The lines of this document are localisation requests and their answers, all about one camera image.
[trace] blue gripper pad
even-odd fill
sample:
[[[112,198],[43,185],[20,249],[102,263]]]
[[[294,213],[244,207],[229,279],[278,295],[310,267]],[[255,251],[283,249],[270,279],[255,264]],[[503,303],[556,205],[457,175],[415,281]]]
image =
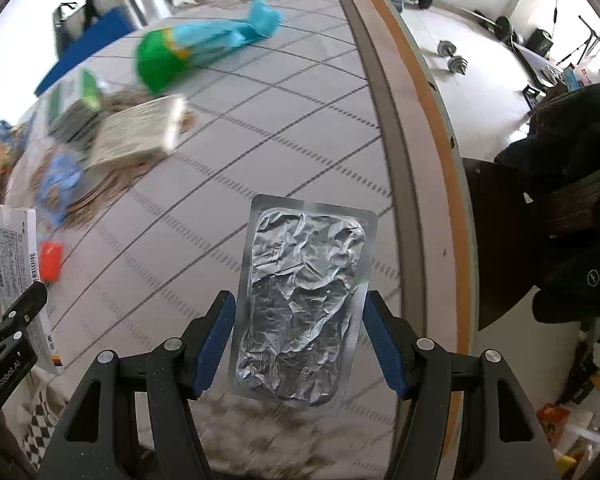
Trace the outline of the blue gripper pad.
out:
[[[405,397],[408,386],[402,372],[402,355],[369,294],[366,295],[362,321],[365,323],[366,333],[376,352],[387,386],[399,397]]]
[[[224,305],[218,312],[216,321],[209,330],[205,341],[202,343],[198,359],[196,361],[196,378],[193,381],[193,392],[200,396],[216,376],[216,370],[220,364],[224,347],[229,339],[229,334],[235,322],[235,298],[229,294]]]

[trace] orange stripe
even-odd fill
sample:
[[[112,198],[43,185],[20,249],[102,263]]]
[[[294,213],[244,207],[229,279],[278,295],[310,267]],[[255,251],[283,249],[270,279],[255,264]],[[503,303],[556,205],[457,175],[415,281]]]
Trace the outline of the orange stripe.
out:
[[[429,81],[400,28],[399,23],[391,12],[391,9],[387,7],[384,0],[370,1],[391,33],[398,53],[400,54],[400,58],[413,79],[420,106],[422,106],[427,121],[429,122],[436,149],[438,150],[438,156],[440,157],[440,165],[442,167],[447,191],[446,196],[449,205],[454,256],[456,260],[456,319],[458,330],[458,344],[456,351],[461,354],[468,354],[471,332],[471,274],[469,269],[471,259],[469,252],[469,233],[467,228],[467,218],[464,212],[464,197],[462,196],[460,189],[460,182],[458,180],[453,154],[449,146],[446,127],[429,86]],[[451,401],[445,449],[450,442],[451,434],[456,424],[456,418],[458,418],[460,395],[452,394]]]

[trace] checkered tablecloth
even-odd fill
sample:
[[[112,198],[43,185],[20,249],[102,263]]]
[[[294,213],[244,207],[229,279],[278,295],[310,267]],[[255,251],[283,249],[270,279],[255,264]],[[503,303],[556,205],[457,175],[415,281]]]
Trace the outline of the checkered tablecloth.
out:
[[[257,193],[375,211],[370,287],[399,311],[391,187],[372,96],[340,3],[265,1],[284,16],[274,37],[195,70],[170,89],[186,95],[196,114],[176,153],[89,225],[53,234],[64,244],[64,263],[48,313],[64,381],[74,387],[104,349],[121,356],[149,351],[203,315],[219,290],[237,291]],[[152,28],[244,18],[249,4],[223,0]],[[83,66],[104,80],[136,84],[134,51],[141,37],[137,31],[122,38]],[[46,145],[42,121],[39,113],[31,153],[12,188],[25,185],[40,158],[36,150]],[[275,404],[225,394],[227,361],[225,356],[213,387],[193,407],[212,467],[277,477],[383,475],[395,394],[382,379],[364,328],[335,418],[281,412]],[[142,402],[138,417],[141,439],[150,445]]]

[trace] checkered cloth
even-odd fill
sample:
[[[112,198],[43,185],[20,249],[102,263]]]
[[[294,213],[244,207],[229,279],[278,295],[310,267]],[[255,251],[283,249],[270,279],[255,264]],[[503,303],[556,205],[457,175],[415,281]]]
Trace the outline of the checkered cloth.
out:
[[[43,388],[33,398],[33,414],[29,424],[29,432],[20,443],[25,456],[36,469],[40,468],[59,420],[58,415],[53,413],[48,402],[46,402],[45,391],[46,388]]]

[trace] table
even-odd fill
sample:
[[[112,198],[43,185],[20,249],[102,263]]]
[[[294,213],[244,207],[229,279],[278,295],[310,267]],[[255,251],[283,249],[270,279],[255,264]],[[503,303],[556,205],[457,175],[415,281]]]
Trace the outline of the table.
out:
[[[379,217],[370,288],[394,314],[450,351],[469,352],[477,265],[461,159],[436,83],[404,22],[384,0],[265,0],[284,20],[272,38],[195,70],[171,88],[196,114],[176,153],[64,245],[47,305],[67,393],[96,355],[153,349],[180,335],[221,289],[237,291],[257,193],[367,208]],[[250,0],[219,0],[157,23],[243,18]],[[137,84],[136,31],[83,63]],[[42,103],[48,92],[41,97]],[[7,202],[26,191],[49,144],[40,106]],[[193,405],[214,468],[263,476],[382,476],[396,419],[361,332],[340,415],[280,409],[224,392],[228,352]],[[453,402],[450,426],[458,420]],[[151,444],[146,404],[141,441]]]

